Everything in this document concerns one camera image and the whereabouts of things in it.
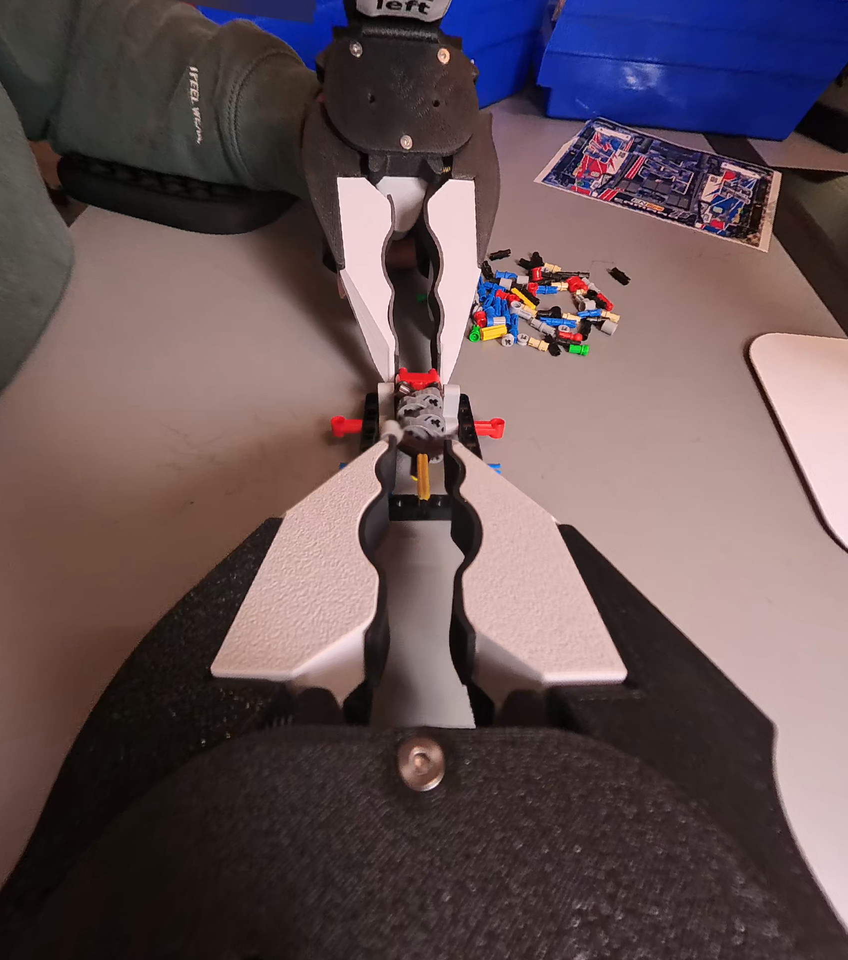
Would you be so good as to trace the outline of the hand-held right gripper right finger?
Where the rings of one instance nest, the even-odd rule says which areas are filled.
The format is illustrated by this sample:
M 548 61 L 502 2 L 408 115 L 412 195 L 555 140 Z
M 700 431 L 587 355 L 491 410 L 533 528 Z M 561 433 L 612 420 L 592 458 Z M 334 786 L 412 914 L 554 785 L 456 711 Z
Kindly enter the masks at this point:
M 450 650 L 476 724 L 509 696 L 615 686 L 626 667 L 554 517 L 461 442 L 450 444 Z

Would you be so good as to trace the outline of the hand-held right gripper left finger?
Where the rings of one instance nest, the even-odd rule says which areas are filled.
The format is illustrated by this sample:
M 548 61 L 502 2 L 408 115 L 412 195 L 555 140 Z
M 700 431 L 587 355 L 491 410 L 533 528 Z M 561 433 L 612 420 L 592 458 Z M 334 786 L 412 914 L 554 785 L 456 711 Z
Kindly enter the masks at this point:
M 382 679 L 390 631 L 375 562 L 389 524 L 396 443 L 380 440 L 286 512 L 214 659 L 220 680 L 330 690 Z

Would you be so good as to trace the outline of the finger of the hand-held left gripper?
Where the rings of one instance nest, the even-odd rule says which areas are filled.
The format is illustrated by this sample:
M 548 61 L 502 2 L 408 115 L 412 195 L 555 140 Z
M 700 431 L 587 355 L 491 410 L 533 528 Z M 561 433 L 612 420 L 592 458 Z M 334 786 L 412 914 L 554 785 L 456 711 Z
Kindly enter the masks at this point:
M 394 290 L 384 262 L 394 230 L 393 200 L 361 176 L 340 176 L 336 188 L 344 256 L 340 278 L 375 367 L 381 376 L 393 376 Z
M 475 183 L 462 178 L 444 182 L 428 198 L 424 222 L 433 247 L 432 366 L 443 381 L 450 381 L 478 286 Z

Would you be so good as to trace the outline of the pile of small lego pins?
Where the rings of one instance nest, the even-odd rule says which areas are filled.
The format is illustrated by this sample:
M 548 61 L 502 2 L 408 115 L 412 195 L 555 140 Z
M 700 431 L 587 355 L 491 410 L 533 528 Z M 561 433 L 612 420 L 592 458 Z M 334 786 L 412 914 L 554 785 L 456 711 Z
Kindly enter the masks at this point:
M 508 265 L 510 255 L 497 250 L 481 263 L 467 341 L 583 357 L 592 336 L 616 333 L 620 314 L 587 270 L 564 270 L 537 251 Z

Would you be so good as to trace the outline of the black lego frame assembly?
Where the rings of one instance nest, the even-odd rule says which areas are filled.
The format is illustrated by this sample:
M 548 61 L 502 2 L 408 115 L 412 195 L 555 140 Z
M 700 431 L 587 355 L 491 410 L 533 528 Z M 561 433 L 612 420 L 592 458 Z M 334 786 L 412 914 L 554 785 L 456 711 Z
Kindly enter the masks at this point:
M 336 439 L 356 435 L 360 451 L 369 450 L 394 421 L 403 432 L 417 436 L 441 436 L 457 440 L 482 458 L 480 439 L 499 440 L 505 420 L 477 419 L 468 397 L 459 387 L 446 385 L 437 371 L 410 372 L 401 367 L 392 380 L 382 382 L 365 397 L 360 418 L 336 415 L 331 434 Z M 410 457 L 399 449 L 396 479 L 389 496 L 393 522 L 447 522 L 452 517 L 451 498 L 444 488 L 443 457 L 430 462 L 426 455 Z

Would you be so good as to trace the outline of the person's left forearm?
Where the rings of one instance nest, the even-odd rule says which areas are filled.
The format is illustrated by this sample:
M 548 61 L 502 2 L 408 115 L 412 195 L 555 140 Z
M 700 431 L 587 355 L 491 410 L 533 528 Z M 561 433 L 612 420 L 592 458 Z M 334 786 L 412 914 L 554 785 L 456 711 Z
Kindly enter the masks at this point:
M 0 97 L 59 155 L 306 199 L 318 87 L 281 39 L 184 2 L 0 2 Z

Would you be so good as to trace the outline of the holographic sticker sheet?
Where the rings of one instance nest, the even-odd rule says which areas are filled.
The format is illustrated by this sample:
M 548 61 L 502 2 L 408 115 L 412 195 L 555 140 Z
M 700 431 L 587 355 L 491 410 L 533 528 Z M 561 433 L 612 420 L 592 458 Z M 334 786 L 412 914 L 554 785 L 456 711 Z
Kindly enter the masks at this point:
M 536 182 L 767 252 L 779 173 L 589 120 Z

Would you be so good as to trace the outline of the blue bin with bags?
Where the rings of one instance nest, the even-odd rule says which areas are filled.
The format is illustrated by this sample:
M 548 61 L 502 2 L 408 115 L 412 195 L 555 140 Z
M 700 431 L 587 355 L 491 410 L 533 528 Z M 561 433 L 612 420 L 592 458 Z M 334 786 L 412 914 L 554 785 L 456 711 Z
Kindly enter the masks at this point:
M 848 62 L 848 1 L 552 2 L 551 117 L 780 140 Z

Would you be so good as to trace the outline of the white stand base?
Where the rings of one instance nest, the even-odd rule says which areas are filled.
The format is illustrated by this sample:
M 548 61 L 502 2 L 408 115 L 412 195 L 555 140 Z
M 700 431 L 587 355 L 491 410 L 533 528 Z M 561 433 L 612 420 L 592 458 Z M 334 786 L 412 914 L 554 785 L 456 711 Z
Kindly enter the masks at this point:
M 824 525 L 848 551 L 848 339 L 767 333 L 749 360 Z

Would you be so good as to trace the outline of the black desk mat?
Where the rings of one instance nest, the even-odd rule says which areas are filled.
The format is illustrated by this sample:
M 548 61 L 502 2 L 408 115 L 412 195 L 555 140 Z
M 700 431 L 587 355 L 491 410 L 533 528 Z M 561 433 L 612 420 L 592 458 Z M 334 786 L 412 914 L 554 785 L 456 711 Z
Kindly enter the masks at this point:
M 848 173 L 777 167 L 773 233 L 848 337 Z

